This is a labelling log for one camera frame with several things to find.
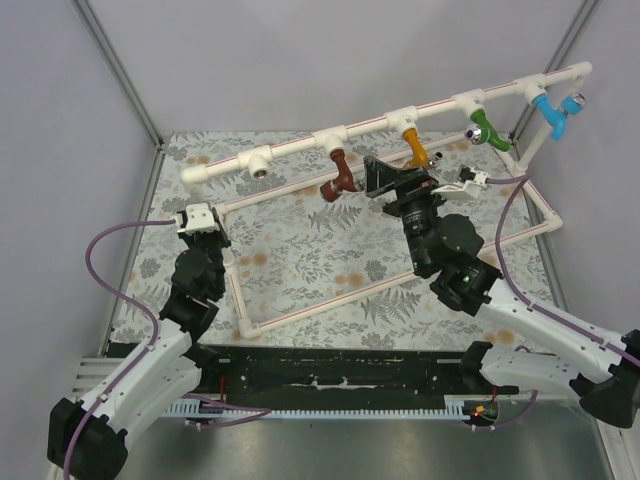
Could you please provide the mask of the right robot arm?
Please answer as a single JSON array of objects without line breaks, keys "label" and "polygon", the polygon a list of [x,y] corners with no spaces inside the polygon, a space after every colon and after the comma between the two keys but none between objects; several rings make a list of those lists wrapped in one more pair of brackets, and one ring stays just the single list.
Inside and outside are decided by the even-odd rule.
[{"label": "right robot arm", "polygon": [[401,219],[413,272],[429,280],[437,299],[453,311],[512,329],[545,350],[512,352],[475,342],[460,364],[467,384],[566,395],[604,423],[633,425],[639,409],[638,331],[608,331],[526,294],[504,265],[480,259],[484,241],[467,216],[439,215],[448,200],[477,197],[492,181],[485,172],[462,167],[458,182],[440,185],[424,167],[401,169],[367,156],[364,168],[367,197],[395,193],[383,211]]}]

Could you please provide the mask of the orange water faucet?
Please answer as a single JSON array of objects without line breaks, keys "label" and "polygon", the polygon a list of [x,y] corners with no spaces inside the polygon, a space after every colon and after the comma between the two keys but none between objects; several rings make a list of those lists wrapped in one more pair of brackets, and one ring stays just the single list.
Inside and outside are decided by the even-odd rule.
[{"label": "orange water faucet", "polygon": [[420,142],[418,131],[415,127],[407,129],[402,134],[402,138],[409,145],[412,152],[412,158],[403,165],[403,169],[431,168],[442,160],[443,155],[441,152],[435,152],[432,156],[427,153]]}]

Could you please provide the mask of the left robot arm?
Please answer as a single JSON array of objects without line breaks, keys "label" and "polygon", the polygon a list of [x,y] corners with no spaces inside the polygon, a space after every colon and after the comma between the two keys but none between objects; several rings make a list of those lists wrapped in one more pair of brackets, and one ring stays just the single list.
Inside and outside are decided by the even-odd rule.
[{"label": "left robot arm", "polygon": [[171,222],[187,248],[175,261],[167,302],[150,317],[149,338],[97,386],[51,410],[47,458],[66,479],[116,478],[134,442],[199,385],[214,355],[198,341],[219,311],[231,242],[208,203],[187,206]]}]

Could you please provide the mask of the brown water faucet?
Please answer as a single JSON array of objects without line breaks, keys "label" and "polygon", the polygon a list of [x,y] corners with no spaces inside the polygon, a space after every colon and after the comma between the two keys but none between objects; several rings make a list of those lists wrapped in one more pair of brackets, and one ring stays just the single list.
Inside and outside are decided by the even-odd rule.
[{"label": "brown water faucet", "polygon": [[361,188],[354,180],[351,169],[349,168],[345,152],[343,149],[335,149],[329,154],[330,159],[335,163],[338,174],[332,179],[321,185],[319,191],[322,198],[329,203],[335,202],[344,192],[355,193]]}]

